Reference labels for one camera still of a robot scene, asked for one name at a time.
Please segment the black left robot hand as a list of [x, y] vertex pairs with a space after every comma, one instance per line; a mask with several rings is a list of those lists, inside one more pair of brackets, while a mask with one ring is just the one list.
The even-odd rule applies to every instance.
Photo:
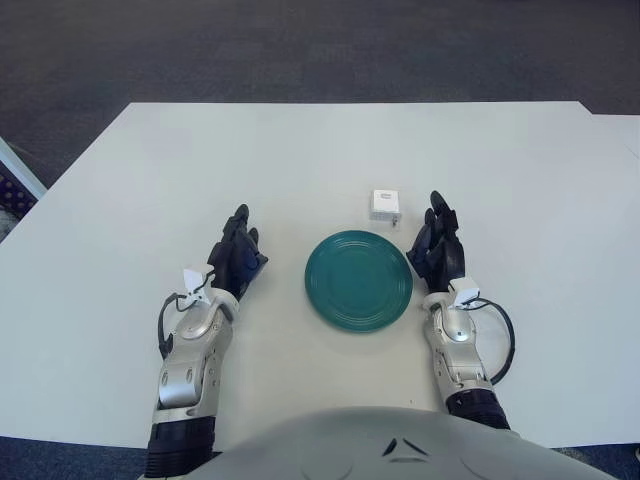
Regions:
[[237, 301], [268, 262], [259, 250], [259, 232], [247, 227], [248, 219], [249, 208], [241, 204], [226, 221], [207, 261], [214, 271], [211, 286], [231, 293]]

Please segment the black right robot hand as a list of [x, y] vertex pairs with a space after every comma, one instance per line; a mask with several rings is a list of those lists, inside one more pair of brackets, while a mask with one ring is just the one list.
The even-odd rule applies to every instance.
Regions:
[[436, 190], [430, 194], [430, 203], [406, 257], [430, 293], [447, 292], [451, 280], [465, 276], [464, 248], [457, 237], [456, 211]]

